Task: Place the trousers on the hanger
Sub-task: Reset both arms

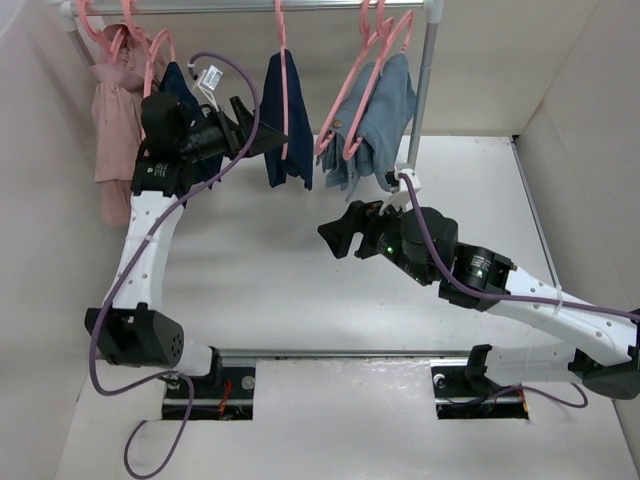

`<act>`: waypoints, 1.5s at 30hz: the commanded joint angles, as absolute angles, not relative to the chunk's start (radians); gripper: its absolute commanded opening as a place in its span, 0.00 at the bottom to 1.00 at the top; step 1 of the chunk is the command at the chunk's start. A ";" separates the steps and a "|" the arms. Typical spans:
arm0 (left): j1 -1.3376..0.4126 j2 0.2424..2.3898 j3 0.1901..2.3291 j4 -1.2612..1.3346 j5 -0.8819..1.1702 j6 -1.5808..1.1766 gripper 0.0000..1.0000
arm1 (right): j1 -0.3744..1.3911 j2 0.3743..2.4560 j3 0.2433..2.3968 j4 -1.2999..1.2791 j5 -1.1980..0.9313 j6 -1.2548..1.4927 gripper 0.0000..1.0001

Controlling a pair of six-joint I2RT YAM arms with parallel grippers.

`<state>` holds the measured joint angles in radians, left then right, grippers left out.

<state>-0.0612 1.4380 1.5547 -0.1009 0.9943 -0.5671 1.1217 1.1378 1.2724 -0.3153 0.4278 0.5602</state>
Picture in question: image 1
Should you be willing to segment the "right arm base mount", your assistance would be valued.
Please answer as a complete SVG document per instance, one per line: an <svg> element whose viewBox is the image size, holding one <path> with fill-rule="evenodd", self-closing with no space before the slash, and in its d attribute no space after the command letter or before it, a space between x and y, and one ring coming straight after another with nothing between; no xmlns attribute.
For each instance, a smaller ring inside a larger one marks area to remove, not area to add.
<svg viewBox="0 0 640 480"><path fill-rule="evenodd" d="M503 390L484 377L466 374L466 362L441 359L431 364L436 416L439 420L528 420L524 394L513 391L491 398Z"/></svg>

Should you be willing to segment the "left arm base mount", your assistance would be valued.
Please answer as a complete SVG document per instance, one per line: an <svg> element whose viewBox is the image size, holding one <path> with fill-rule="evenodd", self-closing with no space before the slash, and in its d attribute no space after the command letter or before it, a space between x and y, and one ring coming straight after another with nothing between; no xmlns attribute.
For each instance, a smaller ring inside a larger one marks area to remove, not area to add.
<svg viewBox="0 0 640 480"><path fill-rule="evenodd" d="M224 358L218 380L193 377L190 420L248 421L253 418L256 361ZM189 390L182 378L167 382L161 406L162 420L180 420L186 413Z"/></svg>

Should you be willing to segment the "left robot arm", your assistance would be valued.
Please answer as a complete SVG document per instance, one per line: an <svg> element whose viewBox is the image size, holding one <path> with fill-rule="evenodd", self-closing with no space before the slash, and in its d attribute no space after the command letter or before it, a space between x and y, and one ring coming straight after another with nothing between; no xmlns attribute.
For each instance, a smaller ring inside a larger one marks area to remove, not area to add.
<svg viewBox="0 0 640 480"><path fill-rule="evenodd" d="M183 327L163 314L163 280L171 241L187 197L198 186L197 164L212 156L242 159L286 141L265 125L240 98L234 117L201 107L195 117L168 92L142 102L146 136L134 165L131 213L120 263L101 308L90 308L85 327L95 352L111 365L164 368L189 376L204 397L223 387L218 351L189 339Z"/></svg>

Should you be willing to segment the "dark blue denim trousers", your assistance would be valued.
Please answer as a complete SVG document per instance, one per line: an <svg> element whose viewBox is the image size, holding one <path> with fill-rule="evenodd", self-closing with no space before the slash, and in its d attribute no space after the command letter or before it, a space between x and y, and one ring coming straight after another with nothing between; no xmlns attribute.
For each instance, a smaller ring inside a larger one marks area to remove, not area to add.
<svg viewBox="0 0 640 480"><path fill-rule="evenodd" d="M314 136L305 106L300 78L289 50L284 51L288 92L289 128L286 136L287 157L282 159L282 147L264 154L268 182L272 188L282 185L288 177L300 178L304 188L313 187ZM267 126L284 132L284 107L281 55L271 56L263 84L260 118Z"/></svg>

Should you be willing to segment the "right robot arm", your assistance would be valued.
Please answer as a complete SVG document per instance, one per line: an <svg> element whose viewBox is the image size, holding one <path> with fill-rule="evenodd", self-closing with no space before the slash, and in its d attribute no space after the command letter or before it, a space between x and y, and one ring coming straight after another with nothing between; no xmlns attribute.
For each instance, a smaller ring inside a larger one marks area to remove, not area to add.
<svg viewBox="0 0 640 480"><path fill-rule="evenodd" d="M554 288L503 255L460 242L457 222L437 210L415 214L355 201L318 233L336 258L346 257L360 234L357 258L382 255L420 285L438 283L439 298L452 305L517 320L555 339L533 347L476 345L455 386L488 397L522 382L579 382L612 399L638 397L638 322L590 312L571 295L562 305L547 304Z"/></svg>

